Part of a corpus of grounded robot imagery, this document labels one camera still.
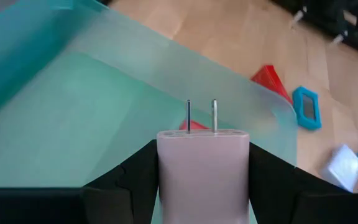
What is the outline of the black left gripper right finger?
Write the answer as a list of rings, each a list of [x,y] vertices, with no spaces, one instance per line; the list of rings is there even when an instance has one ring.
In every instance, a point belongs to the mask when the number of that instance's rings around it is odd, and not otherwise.
[[[301,193],[347,191],[250,143],[249,198],[258,224],[291,223],[295,201]]]

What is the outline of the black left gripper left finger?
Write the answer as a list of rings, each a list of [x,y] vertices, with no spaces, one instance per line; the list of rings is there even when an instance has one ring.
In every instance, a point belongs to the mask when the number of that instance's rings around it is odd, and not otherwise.
[[[157,141],[85,185],[90,223],[150,224],[158,189]]]

